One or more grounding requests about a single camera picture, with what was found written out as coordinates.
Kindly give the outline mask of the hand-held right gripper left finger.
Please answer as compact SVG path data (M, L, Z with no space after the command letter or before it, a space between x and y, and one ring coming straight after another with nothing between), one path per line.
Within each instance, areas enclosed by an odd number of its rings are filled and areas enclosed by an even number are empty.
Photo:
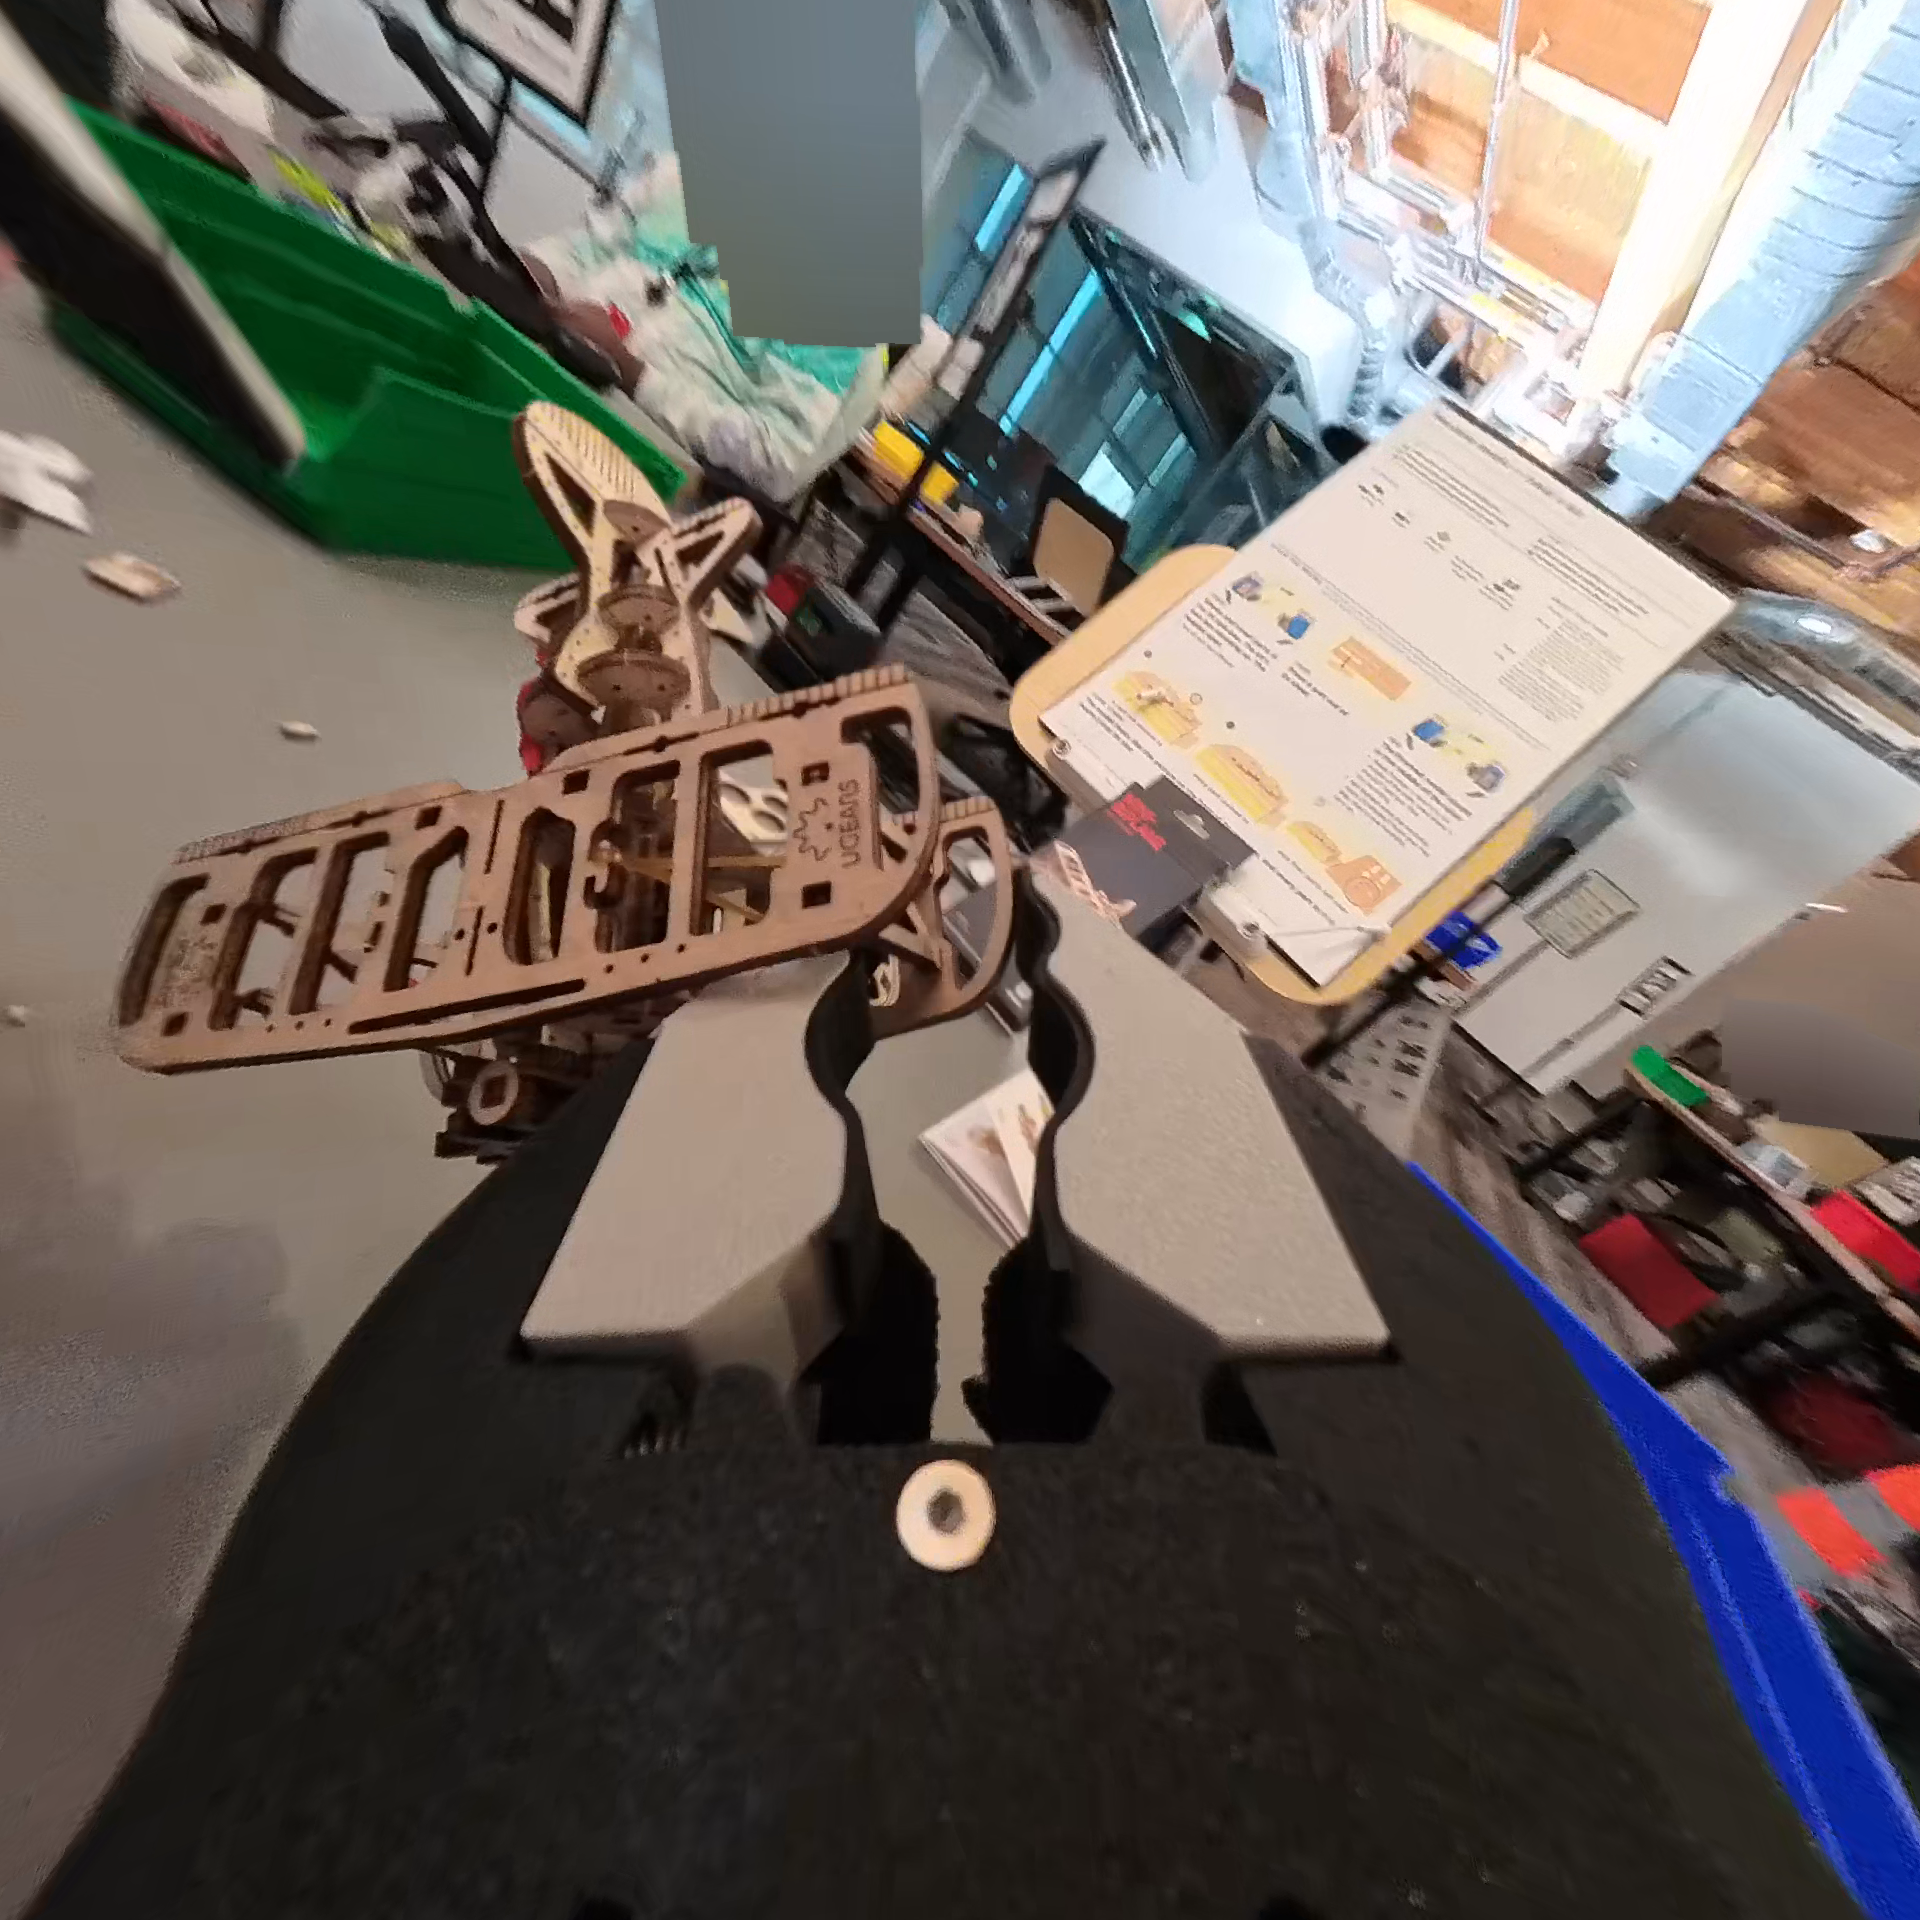
M827 1444L918 1444L934 1275L880 1216L848 1098L872 975L818 955L666 1019L521 1320L546 1361L640 1361L696 1386L753 1367Z

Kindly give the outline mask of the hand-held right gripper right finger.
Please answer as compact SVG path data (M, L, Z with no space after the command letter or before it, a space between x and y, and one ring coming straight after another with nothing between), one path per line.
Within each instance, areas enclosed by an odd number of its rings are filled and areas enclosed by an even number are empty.
M1049 1119L977 1427L1086 1444L1163 1415L1266 1444L1249 1373L1382 1361L1387 1325L1249 1035L1066 885L1016 889L1016 960Z

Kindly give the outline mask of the wooden model airplane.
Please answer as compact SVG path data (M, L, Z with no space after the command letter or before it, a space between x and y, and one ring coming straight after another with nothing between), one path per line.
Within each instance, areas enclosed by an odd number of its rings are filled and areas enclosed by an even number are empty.
M802 957L872 975L875 1035L974 1013L1012 947L944 927L954 856L1009 888L993 800L944 800L921 693L867 667L724 708L708 610L759 532L674 515L600 427L537 400L520 479L570 571L529 593L532 771L238 828L163 872L113 992L119 1058L217 1072L414 1052L438 1149L497 1164L696 992Z

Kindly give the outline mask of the open instruction booklet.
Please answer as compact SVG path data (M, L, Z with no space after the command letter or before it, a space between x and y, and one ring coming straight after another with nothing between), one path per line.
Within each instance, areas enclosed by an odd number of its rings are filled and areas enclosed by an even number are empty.
M1030 1235L1052 1103L1022 1067L920 1136L920 1152L1004 1250Z

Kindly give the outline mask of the black red-printed card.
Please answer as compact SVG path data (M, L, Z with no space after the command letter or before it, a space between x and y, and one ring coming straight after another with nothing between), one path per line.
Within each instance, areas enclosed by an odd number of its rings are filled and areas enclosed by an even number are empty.
M1038 858L1066 891L1140 947L1160 947L1255 848L1168 778L1129 784Z

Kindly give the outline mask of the wooden clipboard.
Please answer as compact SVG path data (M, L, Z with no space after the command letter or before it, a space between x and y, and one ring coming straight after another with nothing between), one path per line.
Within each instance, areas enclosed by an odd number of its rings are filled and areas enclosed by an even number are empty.
M1067 701L1102 674L1128 647L1175 610L1188 593L1233 559L1226 545L1194 545L1160 561L1131 585L1118 593L1084 624L1057 641L1043 660L1022 672L1010 700L1010 730L1022 754L1060 788L1070 816L1106 804L1097 784L1070 765L1070 754L1054 740L1044 714ZM1188 921L1254 980L1270 1001L1295 1001L1312 1009L1337 1009L1355 1001L1385 975L1408 957L1438 924L1459 907L1472 906L1500 872L1519 858L1532 832L1537 812L1520 808L1513 818L1490 832L1472 853L1416 898L1376 943L1337 972L1330 983L1315 983L1306 972L1270 947L1257 951L1254 935L1242 930L1222 904L1203 898L1188 909Z

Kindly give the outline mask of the printed instruction sheet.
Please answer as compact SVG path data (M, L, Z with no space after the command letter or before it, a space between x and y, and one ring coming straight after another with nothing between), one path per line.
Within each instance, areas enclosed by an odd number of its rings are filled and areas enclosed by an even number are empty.
M1436 403L1211 559L1040 730L1104 800L1194 794L1250 850L1219 893L1233 943L1327 985L1734 603Z

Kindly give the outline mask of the wooden chair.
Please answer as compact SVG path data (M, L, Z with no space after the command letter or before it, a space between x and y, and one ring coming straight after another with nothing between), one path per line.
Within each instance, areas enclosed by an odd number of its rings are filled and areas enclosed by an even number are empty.
M1030 577L1075 619L1088 617L1111 597L1129 532L1129 522L1097 499L1060 492L1035 522Z

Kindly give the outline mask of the silver metal cabinet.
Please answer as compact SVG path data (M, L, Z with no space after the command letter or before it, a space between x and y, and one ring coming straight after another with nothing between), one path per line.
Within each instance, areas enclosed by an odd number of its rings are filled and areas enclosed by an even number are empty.
M1649 1028L1912 835L1915 764L1694 663L1537 813L1527 858L1566 856L1496 924L1457 1028L1532 1092L1594 1092Z

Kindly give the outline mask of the blue plastic bin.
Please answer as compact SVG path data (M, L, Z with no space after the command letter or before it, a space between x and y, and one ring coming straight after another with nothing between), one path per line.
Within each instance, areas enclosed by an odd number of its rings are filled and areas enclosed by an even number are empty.
M1915 1917L1914 1802L1726 1459L1424 1169L1408 1176L1500 1261L1584 1373L1666 1525L1751 1736L1863 1914Z

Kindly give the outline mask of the glass display cabinet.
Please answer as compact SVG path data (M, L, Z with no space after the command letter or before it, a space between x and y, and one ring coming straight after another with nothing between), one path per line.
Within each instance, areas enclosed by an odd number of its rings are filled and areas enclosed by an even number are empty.
M1115 516L1140 569L1246 543L1334 465L1295 356L1086 207L944 449L954 504L1017 571L1052 482Z

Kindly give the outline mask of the green plastic bin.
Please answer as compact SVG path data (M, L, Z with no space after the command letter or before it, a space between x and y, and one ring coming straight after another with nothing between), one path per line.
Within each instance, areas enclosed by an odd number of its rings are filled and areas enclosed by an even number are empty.
M54 333L316 545L558 569L560 543L512 443L535 400L600 427L666 504L682 499L688 468L494 312L108 113L76 104L76 115L276 379L304 427L304 463L271 468L136 347L58 300L46 304Z

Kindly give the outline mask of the white plastic bag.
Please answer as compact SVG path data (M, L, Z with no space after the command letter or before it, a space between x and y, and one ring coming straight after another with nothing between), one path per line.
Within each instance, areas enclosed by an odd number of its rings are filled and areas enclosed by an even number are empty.
M688 233L682 164L648 154L580 221L521 255L546 304L616 367L646 418L716 472L787 506L880 413L884 351L736 330L713 248Z

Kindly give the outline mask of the white paper scrap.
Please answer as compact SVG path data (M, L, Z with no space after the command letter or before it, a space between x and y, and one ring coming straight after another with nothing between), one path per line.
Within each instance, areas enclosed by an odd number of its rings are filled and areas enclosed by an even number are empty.
M3 536L25 522L49 522L76 536L92 532L92 472L68 449L3 433Z

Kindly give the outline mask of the dark grey-edged panel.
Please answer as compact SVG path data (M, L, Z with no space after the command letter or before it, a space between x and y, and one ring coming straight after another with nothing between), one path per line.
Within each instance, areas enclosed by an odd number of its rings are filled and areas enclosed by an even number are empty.
M271 468L307 456L276 379L20 35L3 25L3 227L39 285Z

